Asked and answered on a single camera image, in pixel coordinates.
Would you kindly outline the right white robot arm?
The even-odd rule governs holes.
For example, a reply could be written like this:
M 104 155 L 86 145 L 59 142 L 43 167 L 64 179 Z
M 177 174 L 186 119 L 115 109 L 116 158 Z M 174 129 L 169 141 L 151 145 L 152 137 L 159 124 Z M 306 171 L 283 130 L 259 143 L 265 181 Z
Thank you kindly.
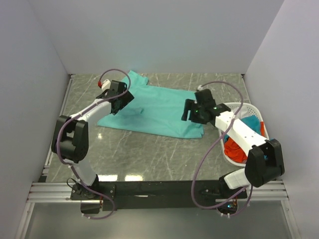
M 219 194 L 231 198 L 239 187 L 260 187 L 285 172 L 281 144 L 254 132 L 226 104 L 216 104 L 208 89 L 197 91 L 195 100 L 185 100 L 183 121 L 210 123 L 225 132 L 247 156 L 245 167 L 221 177 Z

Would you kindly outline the turquoise t-shirt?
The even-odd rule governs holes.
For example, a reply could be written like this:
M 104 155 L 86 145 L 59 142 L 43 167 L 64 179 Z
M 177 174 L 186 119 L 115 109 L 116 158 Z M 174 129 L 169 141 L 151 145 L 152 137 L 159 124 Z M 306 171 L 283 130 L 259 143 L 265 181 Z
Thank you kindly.
M 128 75 L 129 92 L 134 99 L 116 115 L 100 119 L 98 126 L 175 138 L 202 138 L 203 125 L 181 120 L 185 100 L 194 100 L 194 92 L 151 86 L 148 77 L 134 71 Z

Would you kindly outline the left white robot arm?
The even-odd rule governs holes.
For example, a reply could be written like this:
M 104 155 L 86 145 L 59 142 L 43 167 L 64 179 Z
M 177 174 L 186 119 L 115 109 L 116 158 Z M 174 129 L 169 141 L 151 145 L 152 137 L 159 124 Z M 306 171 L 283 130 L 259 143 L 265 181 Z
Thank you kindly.
M 100 119 L 117 114 L 134 99 L 129 86 L 125 82 L 107 80 L 102 83 L 102 93 L 90 105 L 71 116 L 61 115 L 56 121 L 51 150 L 72 170 L 76 181 L 84 184 L 82 194 L 88 200 L 96 199 L 100 193 L 98 176 L 85 159 L 89 130 Z

